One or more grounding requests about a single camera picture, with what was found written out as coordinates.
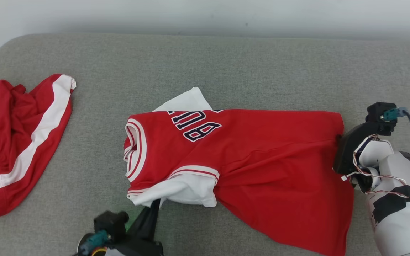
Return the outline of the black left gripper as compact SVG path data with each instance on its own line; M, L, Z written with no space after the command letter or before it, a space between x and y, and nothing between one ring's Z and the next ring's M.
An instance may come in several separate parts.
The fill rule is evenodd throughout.
M134 220L128 238L111 246L111 256L163 256L161 243L154 241L161 200L154 200L149 207L144 207Z

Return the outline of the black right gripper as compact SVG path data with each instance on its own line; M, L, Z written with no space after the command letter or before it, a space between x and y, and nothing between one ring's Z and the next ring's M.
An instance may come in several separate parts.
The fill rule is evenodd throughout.
M340 138L337 153L333 163L335 173L348 175L355 172L354 154L361 152L374 136L391 136L396 126L391 122L365 122Z

